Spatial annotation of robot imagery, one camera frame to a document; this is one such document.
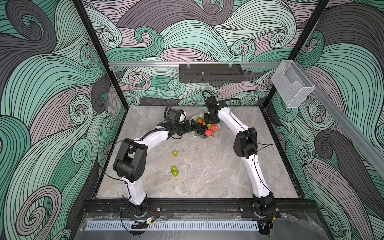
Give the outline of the light green wavy fruit bowl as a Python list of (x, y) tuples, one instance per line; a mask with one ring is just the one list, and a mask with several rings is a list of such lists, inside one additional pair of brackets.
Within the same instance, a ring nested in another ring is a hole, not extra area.
[[(192, 120), (192, 119), (195, 120), (197, 123), (198, 123), (198, 119), (202, 119), (203, 122), (204, 122), (204, 113), (196, 114), (196, 115), (194, 115), (194, 116), (191, 117), (191, 120)], [(219, 127), (219, 130), (216, 131), (216, 132), (214, 132), (214, 134), (213, 134), (212, 136), (206, 136), (206, 137), (200, 136), (200, 135), (198, 135), (198, 134), (195, 132), (195, 130), (192, 132), (192, 134), (193, 134), (194, 137), (199, 137), (199, 138), (201, 138), (201, 139), (203, 139), (203, 140), (206, 140), (206, 139), (209, 139), (209, 138), (217, 137), (218, 134), (219, 134), (219, 132), (220, 132), (220, 130), (221, 130), (221, 126), (220, 126), (220, 124), (212, 124), (212, 126), (213, 126), (213, 125), (217, 125), (217, 126)]]

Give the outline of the dark fake grape bunch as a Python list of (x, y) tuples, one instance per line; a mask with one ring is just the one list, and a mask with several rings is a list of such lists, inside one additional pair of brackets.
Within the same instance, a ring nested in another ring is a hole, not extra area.
[(204, 125), (203, 123), (199, 123), (197, 128), (195, 129), (195, 132), (200, 135), (200, 136), (203, 136), (203, 137), (206, 137), (206, 131), (208, 130), (208, 127), (206, 125)]

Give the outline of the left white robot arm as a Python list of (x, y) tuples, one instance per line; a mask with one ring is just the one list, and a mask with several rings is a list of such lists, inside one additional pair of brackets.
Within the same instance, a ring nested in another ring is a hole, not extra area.
[(194, 120), (176, 124), (165, 122), (140, 138), (122, 140), (113, 170), (127, 185), (128, 201), (137, 212), (143, 214), (147, 208), (148, 196), (144, 191), (141, 177), (146, 169), (148, 152), (173, 135), (182, 137), (197, 127), (198, 124)]

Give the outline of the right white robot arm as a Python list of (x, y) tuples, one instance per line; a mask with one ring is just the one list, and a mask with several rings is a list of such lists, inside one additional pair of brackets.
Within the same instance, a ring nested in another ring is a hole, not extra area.
[(225, 123), (234, 133), (234, 152), (243, 161), (248, 176), (251, 180), (255, 201), (255, 209), (258, 214), (264, 214), (273, 209), (276, 201), (263, 176), (258, 160), (257, 131), (241, 122), (232, 110), (224, 103), (206, 103), (208, 112), (204, 116), (206, 123)]

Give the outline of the black perforated metal tray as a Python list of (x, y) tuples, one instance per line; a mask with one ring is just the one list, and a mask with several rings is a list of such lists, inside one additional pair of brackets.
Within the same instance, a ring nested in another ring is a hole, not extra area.
[(179, 80), (182, 83), (240, 83), (244, 72), (241, 65), (180, 65)]

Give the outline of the aluminium rail back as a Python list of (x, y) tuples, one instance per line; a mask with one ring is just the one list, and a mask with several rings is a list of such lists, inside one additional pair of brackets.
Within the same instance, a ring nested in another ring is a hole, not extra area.
[(244, 68), (277, 68), (280, 62), (265, 63), (265, 62), (155, 62), (155, 61), (131, 61), (131, 62), (108, 62), (111, 68), (177, 68), (180, 65), (241, 65)]

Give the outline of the aluminium rail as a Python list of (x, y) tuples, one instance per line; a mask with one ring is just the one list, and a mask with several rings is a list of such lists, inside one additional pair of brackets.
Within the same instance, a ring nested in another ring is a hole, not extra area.
[(302, 65), (297, 63), (299, 77), (302, 81), (307, 81), (313, 88), (312, 93), (325, 107), (332, 116), (343, 133), (353, 142), (358, 152), (373, 166), (373, 168), (384, 176), (384, 153), (381, 149), (375, 147), (369, 138), (367, 138), (348, 118), (352, 112), (351, 107), (347, 107), (347, 98), (343, 91), (331, 75), (317, 67), (310, 67), (306, 71)]
[(244, 68), (277, 68), (280, 62), (265, 63), (265, 62), (155, 62), (155, 61), (131, 61), (131, 62), (108, 62), (111, 68), (177, 68), (180, 65), (241, 65)]

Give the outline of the clear plastic wall bin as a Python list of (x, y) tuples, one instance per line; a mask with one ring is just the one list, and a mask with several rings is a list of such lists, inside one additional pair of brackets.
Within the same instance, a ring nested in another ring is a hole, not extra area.
[(293, 60), (282, 61), (271, 80), (289, 109), (298, 108), (315, 89), (305, 69)]

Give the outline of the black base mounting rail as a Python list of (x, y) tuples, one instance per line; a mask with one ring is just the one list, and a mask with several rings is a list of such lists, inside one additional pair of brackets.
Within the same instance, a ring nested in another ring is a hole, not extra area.
[(161, 199), (149, 198), (140, 206), (122, 199), (89, 200), (83, 203), (80, 213), (117, 213), (123, 218), (146, 214), (166, 218), (175, 214), (235, 214), (242, 218), (273, 218), (288, 212), (317, 212), (315, 201), (304, 199), (276, 199), (276, 205), (265, 212), (254, 199)]

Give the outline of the aluminium rail right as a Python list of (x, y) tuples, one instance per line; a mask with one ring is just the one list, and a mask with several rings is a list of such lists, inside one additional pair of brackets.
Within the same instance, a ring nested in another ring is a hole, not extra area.
[(348, 118), (352, 112), (351, 107), (347, 107), (347, 98), (343, 91), (331, 75), (317, 67), (310, 67), (306, 71), (302, 65), (297, 63), (299, 77), (302, 81), (307, 81), (313, 88), (312, 93), (325, 107), (332, 116), (343, 133), (353, 142), (358, 152), (373, 166), (373, 168), (384, 176), (384, 153), (381, 149), (375, 147), (369, 138), (367, 138)]

